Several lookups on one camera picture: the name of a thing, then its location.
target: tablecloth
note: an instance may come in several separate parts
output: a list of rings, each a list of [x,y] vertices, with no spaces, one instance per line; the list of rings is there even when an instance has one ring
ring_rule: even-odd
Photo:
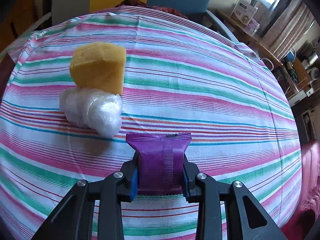
[[[126,48],[121,130],[113,139],[70,124],[59,94],[75,86],[75,48]],[[133,156],[129,132],[191,132],[188,160],[216,180],[242,181],[283,225],[299,200],[301,153],[291,109],[272,73],[243,43],[177,16],[123,6],[23,36],[0,106],[0,216],[30,239],[79,180],[101,180]],[[182,195],[122,203],[125,239],[194,239],[197,204]],[[96,237],[96,203],[93,238]],[[226,238],[224,206],[221,205]]]

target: sponge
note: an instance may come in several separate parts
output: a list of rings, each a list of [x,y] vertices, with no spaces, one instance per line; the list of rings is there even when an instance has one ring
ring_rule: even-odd
[[[70,63],[70,75],[80,88],[100,89],[122,95],[125,48],[106,42],[78,47]]]

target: purple package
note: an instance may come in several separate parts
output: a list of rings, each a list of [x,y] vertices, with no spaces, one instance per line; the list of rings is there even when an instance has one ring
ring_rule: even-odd
[[[191,133],[128,133],[125,140],[139,152],[139,195],[182,193],[183,156]]]

